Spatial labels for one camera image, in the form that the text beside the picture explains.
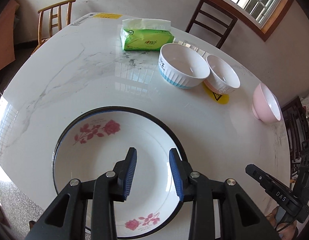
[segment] yellow sticker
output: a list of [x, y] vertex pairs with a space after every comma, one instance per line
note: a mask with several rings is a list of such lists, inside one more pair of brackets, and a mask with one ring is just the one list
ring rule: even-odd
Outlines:
[[115, 13], [98, 13], [93, 18], [108, 18], [108, 19], [119, 19], [122, 14], [115, 14]]
[[204, 90], [206, 91], [206, 93], [216, 102], [218, 102], [219, 104], [225, 105], [229, 102], [229, 95], [219, 95], [215, 92], [212, 92], [209, 88], [207, 88], [205, 86], [205, 84], [203, 84]]

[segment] screw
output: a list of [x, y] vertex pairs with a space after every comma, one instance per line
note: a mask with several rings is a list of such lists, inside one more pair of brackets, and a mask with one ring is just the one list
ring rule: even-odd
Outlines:
[[236, 184], [236, 181], [235, 181], [234, 179], [227, 179], [227, 184], [228, 184], [229, 186], [233, 186], [233, 185]]
[[200, 176], [200, 173], [197, 172], [197, 171], [193, 171], [193, 172], [190, 173], [190, 177], [192, 177], [192, 178], [197, 178], [199, 176]]
[[112, 178], [115, 176], [115, 172], [114, 171], [108, 171], [106, 174], [105, 174], [108, 178]]
[[77, 186], [78, 184], [79, 184], [79, 180], [78, 179], [70, 180], [70, 186]]

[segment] hand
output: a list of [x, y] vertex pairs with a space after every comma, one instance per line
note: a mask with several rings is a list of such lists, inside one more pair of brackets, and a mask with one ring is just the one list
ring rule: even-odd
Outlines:
[[[276, 219], [275, 215], [277, 214], [278, 207], [276, 207], [269, 215], [266, 216], [270, 224], [275, 227], [276, 226]], [[284, 226], [286, 226], [288, 223], [281, 223], [277, 226], [276, 230], [280, 230]], [[296, 231], [297, 221], [294, 221], [290, 226], [286, 227], [284, 230], [279, 232], [279, 236], [282, 240], [292, 240], [294, 233]]]

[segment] pink flower pattern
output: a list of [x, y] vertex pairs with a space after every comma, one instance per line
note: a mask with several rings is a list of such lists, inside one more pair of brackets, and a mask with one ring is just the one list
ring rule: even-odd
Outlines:
[[139, 220], [136, 220], [136, 219], [129, 220], [124, 225], [126, 228], [129, 228], [132, 231], [136, 230], [140, 224], [141, 224], [141, 228], [146, 227], [146, 226], [156, 225], [160, 221], [160, 218], [158, 217], [159, 214], [160, 214], [159, 212], [155, 215], [151, 213], [146, 218], [139, 217], [138, 218]]
[[80, 127], [81, 134], [76, 134], [74, 136], [73, 145], [75, 145], [77, 142], [80, 142], [81, 144], [87, 143], [87, 141], [91, 140], [95, 135], [98, 137], [104, 137], [102, 131], [104, 131], [107, 135], [115, 134], [116, 132], [120, 131], [120, 124], [114, 120], [107, 122], [104, 127], [101, 127], [100, 124], [93, 124], [90, 126], [88, 123], [86, 123]]

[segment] blue stripe on bowl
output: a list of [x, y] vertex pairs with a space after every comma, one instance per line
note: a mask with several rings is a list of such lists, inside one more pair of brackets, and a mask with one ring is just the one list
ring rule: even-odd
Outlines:
[[180, 85], [174, 81], [172, 81], [171, 79], [169, 79], [162, 71], [161, 69], [159, 68], [160, 70], [160, 74], [163, 76], [163, 78], [168, 81], [170, 84], [174, 85], [175, 87], [178, 87], [178, 88], [183, 88], [183, 89], [189, 89], [189, 88], [192, 88], [192, 87], [187, 87], [187, 86], [183, 86], [183, 85]]

